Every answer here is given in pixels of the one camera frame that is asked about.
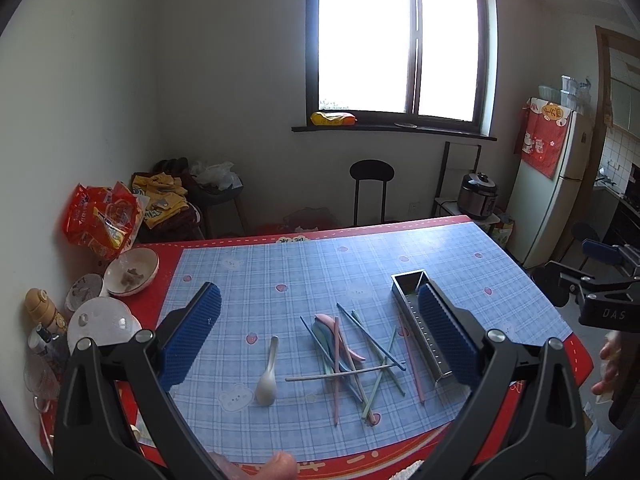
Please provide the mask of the person's right hand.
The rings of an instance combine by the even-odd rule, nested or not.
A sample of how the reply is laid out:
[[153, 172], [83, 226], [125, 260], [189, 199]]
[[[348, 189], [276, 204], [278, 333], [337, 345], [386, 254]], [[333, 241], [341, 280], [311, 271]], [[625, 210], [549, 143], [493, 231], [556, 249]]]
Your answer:
[[612, 330], [605, 336], [600, 351], [600, 380], [591, 387], [597, 404], [610, 402], [620, 383], [620, 358], [622, 357], [622, 333]]

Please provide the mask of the person's left hand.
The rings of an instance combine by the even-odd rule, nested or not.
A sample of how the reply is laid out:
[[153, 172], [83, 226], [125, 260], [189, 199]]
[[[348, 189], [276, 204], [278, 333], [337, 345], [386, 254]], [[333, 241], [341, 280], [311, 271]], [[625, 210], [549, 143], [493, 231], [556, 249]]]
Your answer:
[[277, 452], [267, 463], [261, 464], [254, 474], [248, 474], [223, 455], [211, 452], [209, 457], [228, 479], [232, 480], [296, 480], [298, 466], [295, 458], [285, 452]]

